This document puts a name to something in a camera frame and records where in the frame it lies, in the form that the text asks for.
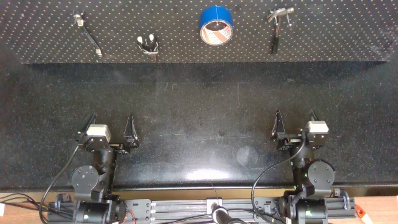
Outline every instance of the roll of tape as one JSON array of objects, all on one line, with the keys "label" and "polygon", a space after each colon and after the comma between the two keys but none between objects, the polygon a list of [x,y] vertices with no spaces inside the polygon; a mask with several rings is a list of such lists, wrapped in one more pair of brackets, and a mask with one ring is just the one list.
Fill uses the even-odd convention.
[{"label": "roll of tape", "polygon": [[232,38],[232,16],[223,6],[212,6],[200,17],[200,37],[210,45],[221,45]]}]

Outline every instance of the pegboard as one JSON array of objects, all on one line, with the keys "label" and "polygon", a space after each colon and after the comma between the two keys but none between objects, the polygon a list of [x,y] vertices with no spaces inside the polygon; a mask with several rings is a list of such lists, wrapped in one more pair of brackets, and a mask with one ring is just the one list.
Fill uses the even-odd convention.
[{"label": "pegboard", "polygon": [[[234,34],[222,46],[199,35],[200,14],[220,5],[232,13]],[[283,18],[279,51],[270,54],[270,9],[294,7],[292,26]],[[104,58],[73,24],[85,12],[86,28]],[[22,63],[151,62],[138,36],[159,38],[158,62],[268,62],[389,60],[398,46],[398,10],[392,0],[74,0],[0,3],[0,41]]]}]

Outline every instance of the black tabletop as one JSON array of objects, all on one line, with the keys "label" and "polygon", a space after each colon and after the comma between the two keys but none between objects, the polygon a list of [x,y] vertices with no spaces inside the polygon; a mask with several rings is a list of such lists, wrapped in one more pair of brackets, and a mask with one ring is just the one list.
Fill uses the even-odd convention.
[{"label": "black tabletop", "polygon": [[[113,141],[130,113],[136,121],[141,145],[118,158],[116,189],[249,187],[288,157],[269,141],[276,110],[296,133],[311,109],[330,129],[315,157],[335,167],[336,185],[397,185],[396,63],[9,64],[0,78],[0,190],[46,188],[92,113]],[[55,189],[70,189],[91,159],[79,151]],[[260,185],[291,186],[289,165]]]}]

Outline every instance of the wooden floor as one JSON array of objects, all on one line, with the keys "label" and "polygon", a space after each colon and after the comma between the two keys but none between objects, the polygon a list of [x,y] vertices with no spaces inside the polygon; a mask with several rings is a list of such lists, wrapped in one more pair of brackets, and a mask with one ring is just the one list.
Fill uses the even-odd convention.
[{"label": "wooden floor", "polygon": [[[357,197],[356,204],[361,206],[374,223],[398,223],[398,197]],[[39,213],[6,206],[0,223],[39,224]],[[332,224],[363,223],[355,219],[329,220]]]}]

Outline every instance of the black table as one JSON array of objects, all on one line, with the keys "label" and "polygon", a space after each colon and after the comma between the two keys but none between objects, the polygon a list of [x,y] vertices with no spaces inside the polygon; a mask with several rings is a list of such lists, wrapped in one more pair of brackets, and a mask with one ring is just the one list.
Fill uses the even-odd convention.
[{"label": "black table", "polygon": [[[287,158],[268,140],[276,110],[288,132],[310,109],[330,129],[315,153],[335,184],[398,185],[397,60],[382,62],[47,64],[2,58],[0,190],[43,190],[74,150],[92,113],[123,138],[129,113],[141,146],[121,156],[115,189],[249,187]],[[54,190],[70,190],[78,152]],[[288,164],[263,187],[291,187]]]}]

